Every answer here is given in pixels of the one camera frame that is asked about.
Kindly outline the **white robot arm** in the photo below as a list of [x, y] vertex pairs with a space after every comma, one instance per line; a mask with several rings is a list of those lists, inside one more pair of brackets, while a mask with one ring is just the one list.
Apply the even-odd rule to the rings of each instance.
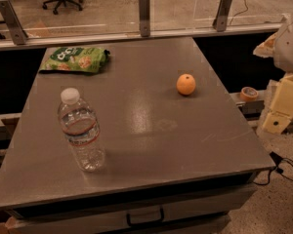
[[285, 72], [276, 84], [262, 125], [266, 132], [281, 134], [293, 119], [293, 13], [285, 18], [277, 33], [254, 49], [253, 54], [273, 58], [274, 66]]

